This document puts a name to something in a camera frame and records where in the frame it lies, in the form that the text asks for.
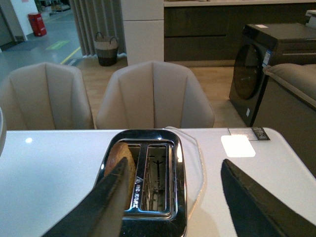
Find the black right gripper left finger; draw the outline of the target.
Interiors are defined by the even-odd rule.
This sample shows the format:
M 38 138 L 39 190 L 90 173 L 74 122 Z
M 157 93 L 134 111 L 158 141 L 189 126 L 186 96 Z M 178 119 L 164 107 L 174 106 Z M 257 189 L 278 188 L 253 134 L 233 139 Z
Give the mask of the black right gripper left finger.
M 118 237 L 128 196 L 127 158 L 93 188 L 45 237 Z

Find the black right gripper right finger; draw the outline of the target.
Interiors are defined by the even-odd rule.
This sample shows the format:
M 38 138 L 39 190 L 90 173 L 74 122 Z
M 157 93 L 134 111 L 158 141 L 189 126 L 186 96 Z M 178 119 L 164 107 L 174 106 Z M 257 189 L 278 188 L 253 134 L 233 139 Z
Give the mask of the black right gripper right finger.
M 221 166 L 223 191 L 237 236 L 314 237 L 316 226 L 228 159 Z

